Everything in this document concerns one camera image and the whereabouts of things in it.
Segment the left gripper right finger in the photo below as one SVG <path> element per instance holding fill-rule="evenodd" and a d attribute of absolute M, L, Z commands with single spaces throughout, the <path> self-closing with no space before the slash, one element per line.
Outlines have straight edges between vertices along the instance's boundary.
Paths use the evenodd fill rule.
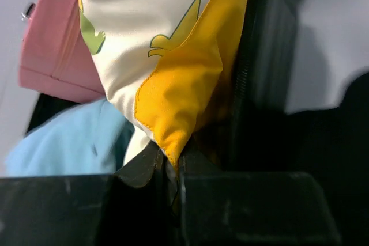
<path fill-rule="evenodd" d="M 180 158 L 184 245 L 340 245 L 320 185 L 298 172 L 221 171 L 203 155 Z"/>

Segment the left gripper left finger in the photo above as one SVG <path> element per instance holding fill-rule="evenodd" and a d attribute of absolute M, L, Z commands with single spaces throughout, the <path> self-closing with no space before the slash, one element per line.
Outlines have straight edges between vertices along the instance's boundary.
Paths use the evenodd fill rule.
<path fill-rule="evenodd" d="M 110 175 L 1 180 L 2 245 L 163 245 L 155 143 Z"/>

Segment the light blue cloth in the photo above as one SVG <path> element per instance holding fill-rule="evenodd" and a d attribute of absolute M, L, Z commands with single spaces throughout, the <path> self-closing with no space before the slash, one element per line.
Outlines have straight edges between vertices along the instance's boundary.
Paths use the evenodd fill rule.
<path fill-rule="evenodd" d="M 5 160 L 8 176 L 114 173 L 133 125 L 106 99 L 67 109 L 22 139 Z"/>

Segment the pink cosmetic case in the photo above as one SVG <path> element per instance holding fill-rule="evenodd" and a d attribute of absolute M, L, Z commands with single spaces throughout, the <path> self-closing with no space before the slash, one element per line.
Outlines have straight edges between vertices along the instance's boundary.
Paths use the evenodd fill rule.
<path fill-rule="evenodd" d="M 22 16 L 28 26 L 18 70 L 20 86 L 75 103 L 104 97 L 80 33 L 77 0 L 38 0 Z"/>

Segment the yellow and white garment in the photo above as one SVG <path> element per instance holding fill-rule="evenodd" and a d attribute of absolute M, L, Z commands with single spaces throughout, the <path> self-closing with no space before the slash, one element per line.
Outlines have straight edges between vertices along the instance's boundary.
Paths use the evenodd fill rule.
<path fill-rule="evenodd" d="M 82 37 L 108 101 L 173 167 L 191 135 L 228 116 L 247 0 L 78 0 Z"/>

